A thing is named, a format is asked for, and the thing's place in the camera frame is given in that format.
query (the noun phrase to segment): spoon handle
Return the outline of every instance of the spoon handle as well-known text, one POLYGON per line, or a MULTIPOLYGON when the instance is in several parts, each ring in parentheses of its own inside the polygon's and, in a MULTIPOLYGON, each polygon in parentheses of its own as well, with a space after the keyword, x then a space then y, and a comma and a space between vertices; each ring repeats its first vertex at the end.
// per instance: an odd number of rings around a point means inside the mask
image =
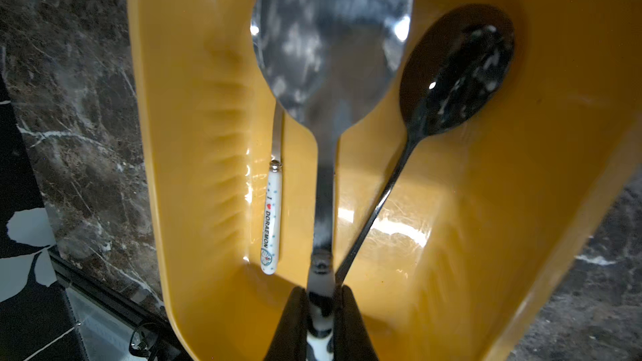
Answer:
POLYGON ((345 280, 345 277, 346 275, 348 275, 348 271, 350 270, 350 266, 352 266, 352 262, 354 261, 354 258, 357 256, 357 253, 359 252, 359 248, 361 248, 361 245, 365 241, 365 238, 368 235, 368 232, 370 231, 372 224, 377 219, 379 212, 381 212, 381 208, 383 208, 383 204, 385 204, 386 200, 388 199, 388 196, 392 191, 392 187, 394 187, 395 183, 397 182, 399 175, 401 175, 401 171, 403 170, 404 166, 406 165, 406 162, 408 161, 408 159, 410 158, 410 155, 412 154, 413 149, 415 149, 418 143, 419 142, 415 140, 410 140, 410 139, 406 140, 406 146, 403 149, 401 157, 397 161, 397 165, 395 166, 395 169, 393 170, 392 175, 390 176, 390 179, 388 179, 388 182, 386 183, 386 187, 384 187, 383 191, 381 192, 381 195, 379 196, 377 205, 372 210, 372 213, 370 214, 368 221, 366 221, 365 225, 363 225, 363 228, 359 232, 359 235, 357 236, 357 239, 354 241, 354 244, 350 248, 350 251, 348 251, 348 254, 345 256, 345 259, 343 259, 343 261, 341 262, 341 265, 339 265, 339 268, 336 270, 335 281, 337 286, 340 286, 343 284, 343 281, 345 280))
POLYGON ((317 202, 312 256, 308 273, 308 349, 310 360, 332 361, 334 330, 334 271, 332 241, 334 232, 334 173, 336 142, 318 142, 317 202))

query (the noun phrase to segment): marble countertop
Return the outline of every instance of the marble countertop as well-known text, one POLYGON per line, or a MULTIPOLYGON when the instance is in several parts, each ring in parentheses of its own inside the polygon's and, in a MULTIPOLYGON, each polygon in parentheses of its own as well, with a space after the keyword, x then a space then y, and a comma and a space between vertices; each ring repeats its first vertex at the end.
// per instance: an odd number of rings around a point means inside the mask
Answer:
MULTIPOLYGON (((63 258, 158 315, 126 0, 0 0, 0 67, 63 258)), ((642 354, 642 172, 510 360, 642 354)))
POLYGON ((61 256, 164 315, 126 10, 0 0, 0 50, 61 256))

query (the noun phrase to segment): white ceramic handle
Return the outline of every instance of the white ceramic handle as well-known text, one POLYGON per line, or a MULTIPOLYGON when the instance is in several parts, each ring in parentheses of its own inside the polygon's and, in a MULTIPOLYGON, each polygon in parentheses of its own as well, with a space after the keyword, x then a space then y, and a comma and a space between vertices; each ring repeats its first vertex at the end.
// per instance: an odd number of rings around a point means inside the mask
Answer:
POLYGON ((273 274, 279 263, 279 238, 281 236, 281 181, 283 172, 276 161, 270 164, 268 187, 265 190, 265 214, 261 237, 261 269, 273 274))

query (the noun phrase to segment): large silver spoon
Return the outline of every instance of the large silver spoon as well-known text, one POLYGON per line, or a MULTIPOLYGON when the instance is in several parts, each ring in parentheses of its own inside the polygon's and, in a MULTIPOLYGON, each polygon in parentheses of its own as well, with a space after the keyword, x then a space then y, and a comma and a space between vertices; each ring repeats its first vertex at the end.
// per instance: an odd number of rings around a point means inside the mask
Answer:
POLYGON ((317 141, 308 338, 312 334, 323 343, 331 339, 333 327, 337 142, 388 90, 401 63, 411 10, 412 0, 257 0, 255 4, 250 32, 263 77, 284 110, 317 141))
POLYGON ((513 56, 512 23, 488 5, 467 5, 429 29, 405 66, 399 106, 408 136, 388 183, 336 271, 341 285, 414 148, 477 113, 500 89, 513 56))

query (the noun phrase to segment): black spoon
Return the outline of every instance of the black spoon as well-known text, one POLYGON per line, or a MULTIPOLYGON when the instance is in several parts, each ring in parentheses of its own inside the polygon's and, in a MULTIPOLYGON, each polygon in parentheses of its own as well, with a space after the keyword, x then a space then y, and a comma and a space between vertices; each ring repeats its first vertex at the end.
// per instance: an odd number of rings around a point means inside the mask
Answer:
POLYGON ((489 5, 455 9, 422 37, 404 68, 399 90, 399 107, 408 131, 406 146, 370 218, 336 270, 337 285, 343 284, 417 144, 457 127, 477 113, 500 89, 513 52, 511 21, 489 5))

